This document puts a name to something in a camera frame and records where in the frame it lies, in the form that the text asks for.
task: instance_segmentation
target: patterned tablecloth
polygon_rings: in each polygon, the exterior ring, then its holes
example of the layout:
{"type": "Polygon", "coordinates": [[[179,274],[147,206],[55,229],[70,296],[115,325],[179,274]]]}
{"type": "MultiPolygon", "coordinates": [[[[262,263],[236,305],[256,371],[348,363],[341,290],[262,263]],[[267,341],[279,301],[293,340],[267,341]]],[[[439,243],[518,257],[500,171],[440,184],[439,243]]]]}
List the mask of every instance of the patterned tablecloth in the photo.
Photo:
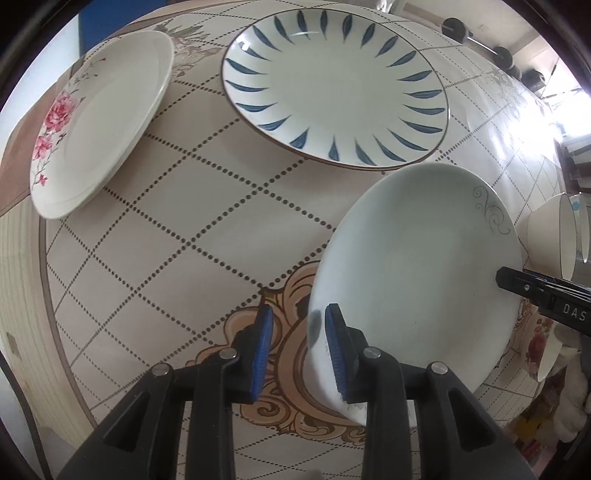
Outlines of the patterned tablecloth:
{"type": "MultiPolygon", "coordinates": [[[[275,333],[262,399],[235,408],[236,474],[243,480],[361,472],[363,429],[320,405],[304,386],[306,313],[332,233],[383,173],[307,160],[263,138],[230,106],[220,78],[225,48],[238,32],[267,15],[315,6],[385,24],[429,59],[445,85],[451,119],[427,161],[481,176],[518,232],[530,211],[560,191],[545,107],[475,52],[411,21],[318,0],[254,0],[131,25],[174,40],[172,80],[109,184],[69,217],[47,222],[49,313],[74,388],[101,421],[149,366],[199,362],[251,323],[262,299],[272,305],[275,333]]],[[[522,235],[520,242],[526,263],[522,235]]],[[[527,306],[522,310],[497,368],[476,392],[500,425],[538,387],[519,367],[527,306]]],[[[418,476],[416,434],[413,445],[418,476]]],[[[183,468],[181,451],[179,475],[183,468]]]]}

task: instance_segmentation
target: blue patterned plate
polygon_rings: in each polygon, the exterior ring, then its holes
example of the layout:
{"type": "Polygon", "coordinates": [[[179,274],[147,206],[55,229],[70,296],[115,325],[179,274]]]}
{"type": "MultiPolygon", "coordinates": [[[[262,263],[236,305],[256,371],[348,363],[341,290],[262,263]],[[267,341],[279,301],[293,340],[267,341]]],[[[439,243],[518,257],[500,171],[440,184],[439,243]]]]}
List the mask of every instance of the blue patterned plate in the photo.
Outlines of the blue patterned plate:
{"type": "Polygon", "coordinates": [[[349,12],[310,8],[240,33],[226,94],[259,132],[308,157],[389,170],[428,157],[449,119],[443,85],[399,34],[349,12]]]}

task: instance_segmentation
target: metal screw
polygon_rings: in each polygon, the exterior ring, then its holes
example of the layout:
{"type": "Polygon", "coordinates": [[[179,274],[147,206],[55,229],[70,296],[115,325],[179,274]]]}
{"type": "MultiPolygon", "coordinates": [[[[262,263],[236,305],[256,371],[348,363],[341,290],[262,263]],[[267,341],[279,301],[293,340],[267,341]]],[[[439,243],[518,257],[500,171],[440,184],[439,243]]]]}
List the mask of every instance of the metal screw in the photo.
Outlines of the metal screw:
{"type": "Polygon", "coordinates": [[[167,364],[156,364],[152,367],[152,375],[155,377],[162,377],[170,371],[170,366],[167,364]]]}
{"type": "Polygon", "coordinates": [[[363,350],[363,354],[365,355],[365,358],[379,358],[382,355],[382,352],[377,347],[369,346],[363,350]]]}
{"type": "Polygon", "coordinates": [[[447,365],[443,362],[433,362],[431,364],[431,370],[437,375],[445,375],[447,373],[447,365]]]}
{"type": "Polygon", "coordinates": [[[232,347],[220,350],[220,357],[222,357],[224,360],[231,360],[232,358],[236,358],[237,355],[238,352],[232,347]]]}

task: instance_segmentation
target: wall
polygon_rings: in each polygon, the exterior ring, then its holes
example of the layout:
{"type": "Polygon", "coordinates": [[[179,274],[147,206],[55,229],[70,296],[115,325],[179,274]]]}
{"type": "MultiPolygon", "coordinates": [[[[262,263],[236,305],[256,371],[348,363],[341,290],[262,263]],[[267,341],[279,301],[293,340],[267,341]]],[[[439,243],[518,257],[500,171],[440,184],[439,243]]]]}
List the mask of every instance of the wall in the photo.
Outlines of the wall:
{"type": "Polygon", "coordinates": [[[74,17],[31,63],[0,111],[0,161],[18,121],[79,57],[79,24],[74,17]]]}
{"type": "Polygon", "coordinates": [[[513,62],[523,73],[529,69],[536,69],[544,75],[546,81],[550,78],[557,60],[558,54],[539,35],[525,47],[513,53],[513,62]]]}
{"type": "Polygon", "coordinates": [[[509,48],[531,33],[533,28],[502,0],[409,0],[407,5],[422,8],[443,19],[456,17],[489,47],[509,48]]]}

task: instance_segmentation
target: pink flower pattern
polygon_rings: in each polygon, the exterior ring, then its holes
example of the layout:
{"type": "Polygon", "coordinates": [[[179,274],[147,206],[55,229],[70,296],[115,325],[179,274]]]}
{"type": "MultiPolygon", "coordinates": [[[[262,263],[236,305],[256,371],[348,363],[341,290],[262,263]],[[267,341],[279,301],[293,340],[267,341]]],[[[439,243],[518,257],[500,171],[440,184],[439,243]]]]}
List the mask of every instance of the pink flower pattern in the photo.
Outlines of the pink flower pattern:
{"type": "MultiPolygon", "coordinates": [[[[88,68],[81,74],[77,75],[73,79],[74,86],[79,83],[97,77],[96,73],[92,73],[91,69],[99,62],[105,61],[105,58],[90,62],[88,68]]],[[[62,90],[53,104],[45,119],[43,120],[43,126],[37,140],[35,141],[35,147],[33,148],[33,154],[31,156],[31,178],[33,184],[31,188],[37,184],[44,187],[49,178],[44,174],[45,169],[50,161],[50,157],[53,152],[58,149],[59,144],[67,135],[66,125],[72,119],[72,114],[76,108],[84,101],[85,97],[76,99],[72,96],[78,88],[68,92],[62,90]]]]}
{"type": "Polygon", "coordinates": [[[45,117],[47,132],[61,132],[61,129],[70,121],[77,106],[78,102],[68,92],[61,92],[45,117]]]}
{"type": "Polygon", "coordinates": [[[45,159],[52,147],[51,134],[39,135],[33,149],[33,160],[45,159]]]}

